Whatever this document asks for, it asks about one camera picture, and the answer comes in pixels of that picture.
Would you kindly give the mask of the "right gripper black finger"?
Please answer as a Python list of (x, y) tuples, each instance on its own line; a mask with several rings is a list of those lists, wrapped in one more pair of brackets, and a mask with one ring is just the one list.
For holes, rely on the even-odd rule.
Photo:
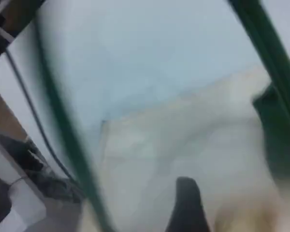
[(201, 192), (193, 178), (176, 180), (175, 204), (166, 227), (167, 232), (209, 232)]

